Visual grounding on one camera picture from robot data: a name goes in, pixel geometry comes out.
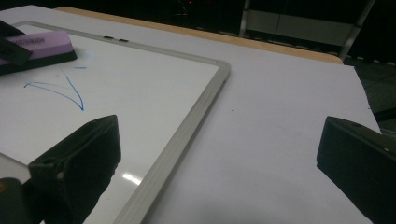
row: dark background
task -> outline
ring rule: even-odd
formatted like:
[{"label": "dark background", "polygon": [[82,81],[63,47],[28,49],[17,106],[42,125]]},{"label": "dark background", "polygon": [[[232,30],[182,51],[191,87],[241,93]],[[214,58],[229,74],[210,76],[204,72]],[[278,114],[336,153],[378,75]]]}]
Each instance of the dark background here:
[{"label": "dark background", "polygon": [[[244,0],[3,0],[0,9],[77,7],[214,33],[238,35]],[[250,8],[317,20],[355,23],[367,0],[251,0]],[[396,63],[396,1],[376,0],[348,55]],[[323,51],[322,46],[313,50]]]}]

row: whiteboard frame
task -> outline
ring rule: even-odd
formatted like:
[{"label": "whiteboard frame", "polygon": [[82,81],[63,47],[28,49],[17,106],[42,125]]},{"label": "whiteboard frame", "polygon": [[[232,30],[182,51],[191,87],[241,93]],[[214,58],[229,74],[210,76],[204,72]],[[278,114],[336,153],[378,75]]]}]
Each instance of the whiteboard frame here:
[{"label": "whiteboard frame", "polygon": [[177,165],[181,162],[181,159],[189,148],[193,138],[198,133],[206,115],[210,111],[211,106],[215,103],[224,83],[230,75],[231,66],[224,61],[138,44],[122,39],[116,39],[112,36],[83,33],[35,21],[21,21],[13,24],[15,27],[21,25],[31,25],[53,31],[65,30],[70,35],[78,35],[128,48],[142,49],[199,63],[207,63],[219,68],[114,221],[114,223],[117,224],[141,223],[149,212],[151,206],[155,203],[155,200],[160,195],[167,180],[176,170]]}]

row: purple eraser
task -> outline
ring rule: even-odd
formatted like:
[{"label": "purple eraser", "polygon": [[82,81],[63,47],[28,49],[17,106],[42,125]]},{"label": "purple eraser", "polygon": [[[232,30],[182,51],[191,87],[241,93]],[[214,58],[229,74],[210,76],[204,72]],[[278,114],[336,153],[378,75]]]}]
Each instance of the purple eraser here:
[{"label": "purple eraser", "polygon": [[[29,60],[73,52],[73,46],[66,31],[51,31],[33,35],[18,35],[6,40],[32,51]],[[0,59],[0,65],[9,62]]]}]

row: white board surface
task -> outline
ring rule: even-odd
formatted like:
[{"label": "white board surface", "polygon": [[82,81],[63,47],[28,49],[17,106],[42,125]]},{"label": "white board surface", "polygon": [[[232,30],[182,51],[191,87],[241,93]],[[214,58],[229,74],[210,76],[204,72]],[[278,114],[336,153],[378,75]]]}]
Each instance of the white board surface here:
[{"label": "white board surface", "polygon": [[[35,25],[19,29],[26,34],[48,31]],[[0,152],[28,164],[84,123],[117,115],[121,162],[85,221],[113,223],[180,127],[194,133],[202,116],[191,115],[206,112],[229,68],[160,49],[69,36],[77,60],[0,76],[0,126],[6,127],[0,129]],[[210,90],[214,82],[218,87]],[[205,106],[199,108],[200,102]],[[186,119],[198,120],[190,129]],[[146,208],[138,209],[145,213]]]}]

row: black object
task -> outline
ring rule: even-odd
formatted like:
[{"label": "black object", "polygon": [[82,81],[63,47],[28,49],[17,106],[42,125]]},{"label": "black object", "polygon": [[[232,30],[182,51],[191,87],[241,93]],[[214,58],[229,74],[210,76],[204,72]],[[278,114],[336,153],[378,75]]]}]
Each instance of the black object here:
[{"label": "black object", "polygon": [[381,122],[389,119],[396,119],[396,107],[375,112],[374,117],[377,122]]},{"label": "black object", "polygon": [[27,62],[24,65],[16,65],[16,64],[8,63],[0,66],[1,69],[0,76],[9,73],[16,73],[34,68],[53,65],[57,63],[70,62],[75,60],[76,58],[77,58],[76,53],[74,51],[71,51],[68,53],[52,55],[45,58],[27,60]]},{"label": "black object", "polygon": [[327,117],[318,168],[374,223],[396,223],[396,142]]},{"label": "black object", "polygon": [[[90,121],[29,164],[31,179],[0,179],[0,223],[80,224],[96,206],[120,162],[117,116]],[[26,217],[30,222],[15,222]]]},{"label": "black object", "polygon": [[25,35],[24,32],[20,31],[19,29],[9,25],[3,21],[0,21],[0,36],[1,37],[12,37],[16,35]]},{"label": "black object", "polygon": [[0,59],[12,66],[22,66],[29,60],[32,51],[20,47],[0,37]]}]

